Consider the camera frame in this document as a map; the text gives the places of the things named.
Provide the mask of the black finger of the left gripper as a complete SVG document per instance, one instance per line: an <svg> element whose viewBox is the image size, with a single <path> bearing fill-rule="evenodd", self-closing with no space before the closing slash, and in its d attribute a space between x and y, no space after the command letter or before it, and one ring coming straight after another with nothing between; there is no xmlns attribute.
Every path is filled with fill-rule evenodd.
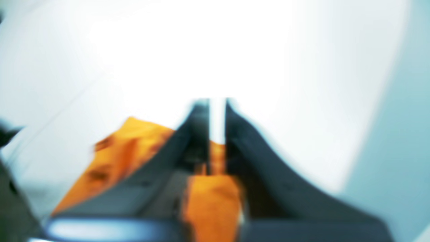
<svg viewBox="0 0 430 242"><path fill-rule="evenodd" d="M54 216L44 228L51 242L186 242L182 193L196 164L208 164L210 104L189 116L146 164L102 194Z"/></svg>
<svg viewBox="0 0 430 242"><path fill-rule="evenodd" d="M392 242L385 223L316 188L289 167L227 100L227 172L245 195L240 242Z"/></svg>

